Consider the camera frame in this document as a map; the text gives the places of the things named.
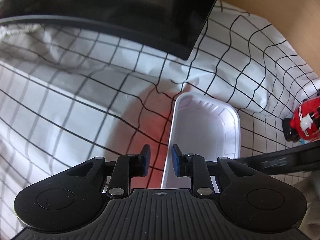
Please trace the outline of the red white plastic tray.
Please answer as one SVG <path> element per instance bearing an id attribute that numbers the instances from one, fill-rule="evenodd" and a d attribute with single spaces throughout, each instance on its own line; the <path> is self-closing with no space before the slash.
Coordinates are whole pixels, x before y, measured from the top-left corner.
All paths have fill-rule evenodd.
<path id="1" fill-rule="evenodd" d="M 161 188 L 185 189 L 191 179 L 175 176 L 171 147 L 184 154 L 198 154 L 207 161 L 218 157 L 240 158 L 240 118 L 229 104 L 205 95 L 186 92 L 178 96 L 172 116 L 169 147 Z"/>

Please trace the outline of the red black robot figurine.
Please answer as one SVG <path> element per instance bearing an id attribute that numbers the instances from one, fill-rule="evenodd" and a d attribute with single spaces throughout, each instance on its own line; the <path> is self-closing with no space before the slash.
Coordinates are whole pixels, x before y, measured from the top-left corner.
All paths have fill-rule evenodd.
<path id="1" fill-rule="evenodd" d="M 281 124 L 286 141 L 319 140 L 319 100 L 318 89 L 316 96 L 302 101 L 294 111 L 293 117 L 282 120 Z"/>

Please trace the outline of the white black grid tablecloth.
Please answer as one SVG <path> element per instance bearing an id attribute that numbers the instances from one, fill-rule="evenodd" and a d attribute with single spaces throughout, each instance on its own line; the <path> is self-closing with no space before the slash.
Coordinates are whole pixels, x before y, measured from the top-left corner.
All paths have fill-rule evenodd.
<path id="1" fill-rule="evenodd" d="M 218 1 L 181 60 L 123 38 L 46 24 L 1 27 L 1 239 L 21 226 L 25 187 L 95 156 L 151 146 L 133 187 L 159 187 L 178 96 L 230 103 L 241 156 L 292 146 L 281 120 L 316 94 L 319 77 L 266 19 Z"/>

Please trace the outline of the black flat monitor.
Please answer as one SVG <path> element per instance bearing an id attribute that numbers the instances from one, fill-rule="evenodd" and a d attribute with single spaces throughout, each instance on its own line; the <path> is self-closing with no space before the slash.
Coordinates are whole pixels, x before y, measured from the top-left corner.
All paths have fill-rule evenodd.
<path id="1" fill-rule="evenodd" d="M 98 31 L 186 60 L 217 0 L 1 0 L 1 24 Z"/>

